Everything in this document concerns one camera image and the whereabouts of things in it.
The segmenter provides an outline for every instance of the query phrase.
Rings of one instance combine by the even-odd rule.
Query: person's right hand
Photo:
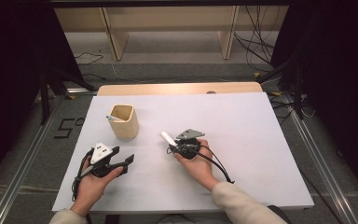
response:
[[[200,142],[200,153],[212,159],[213,154],[209,149],[207,149],[209,148],[208,142],[203,139],[198,140]],[[211,162],[205,160],[201,156],[197,155],[193,159],[188,160],[182,157],[179,153],[175,153],[175,158],[182,163],[188,173],[208,191],[211,191],[212,188],[219,182],[213,176]]]

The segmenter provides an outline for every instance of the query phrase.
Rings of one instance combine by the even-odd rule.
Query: hand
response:
[[[91,156],[88,156],[83,165],[83,171],[90,166]],[[106,186],[123,171],[123,167],[112,170],[104,177],[97,177],[89,174],[85,175],[79,184],[77,198],[71,207],[71,210],[78,215],[85,217],[91,207],[103,196]]]
[[[212,152],[207,149],[209,148],[208,142],[203,139],[198,139],[200,142],[200,153],[205,155],[206,157],[212,159]],[[205,187],[208,191],[211,191],[213,187],[219,182],[214,178],[212,173],[212,164],[210,161],[202,158],[197,155],[191,160],[188,160],[179,153],[175,153],[175,158],[185,166],[188,173],[197,180],[203,187]]]

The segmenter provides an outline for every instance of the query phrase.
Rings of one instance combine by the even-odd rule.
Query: floor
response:
[[[264,33],[263,36],[268,35],[267,42],[273,45],[277,34]],[[249,32],[240,32],[239,35],[252,37]],[[234,40],[230,59],[223,60],[217,35],[213,32],[133,33],[119,62],[112,61],[104,34],[67,34],[67,38],[85,80],[95,87],[105,84],[254,81],[255,75],[271,68],[248,53],[237,40]],[[254,44],[251,48],[264,55],[257,46]],[[263,90],[277,91],[277,81],[265,83]],[[73,83],[66,85],[78,88]],[[16,145],[1,163],[0,204],[4,208],[0,206],[0,211],[6,211],[1,219],[4,223],[46,223],[54,215],[51,206],[81,131],[78,121],[85,118],[92,93],[71,93],[72,97],[50,95],[53,119],[48,128],[44,130],[39,125],[41,104],[36,98]],[[284,212],[293,223],[339,223],[334,214],[342,223],[358,223],[358,181],[345,159],[339,156],[339,148],[318,118],[317,111],[314,113],[311,105],[304,107],[305,118],[298,122],[291,108],[279,106],[291,100],[288,94],[270,98],[271,105],[278,107],[275,109],[277,120],[282,123],[283,134],[315,201],[311,209]],[[298,125],[305,125],[309,130],[312,144],[317,146],[317,151],[326,161],[338,193],[342,192],[350,212],[340,208],[333,195],[337,189],[332,191],[331,179],[320,172],[320,165],[312,156],[307,141],[303,140]],[[71,132],[63,132],[60,127],[71,129]],[[36,136],[42,136],[42,141],[35,142]],[[7,196],[8,190],[16,184],[17,193]],[[223,214],[213,215],[221,223],[227,221]],[[105,221],[105,217],[99,214],[92,214],[91,218],[93,223]],[[161,216],[121,217],[121,223],[158,223],[159,220]]]

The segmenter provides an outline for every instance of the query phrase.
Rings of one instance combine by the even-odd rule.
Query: beige sleeve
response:
[[[87,220],[84,217],[74,213],[69,209],[63,209],[56,213],[51,219],[50,224],[87,224]]]
[[[212,189],[212,198],[234,224],[286,223],[265,205],[228,182],[216,184]]]

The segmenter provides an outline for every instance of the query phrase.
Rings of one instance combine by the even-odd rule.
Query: person's left hand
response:
[[[90,166],[91,156],[86,158],[83,165],[83,171]],[[97,177],[89,174],[85,175],[79,184],[77,191],[77,198],[71,207],[71,210],[78,215],[85,217],[90,211],[91,207],[98,202],[103,196],[103,191],[106,186],[116,177],[118,177],[123,171],[123,167],[120,166],[112,170],[108,175],[104,177]]]

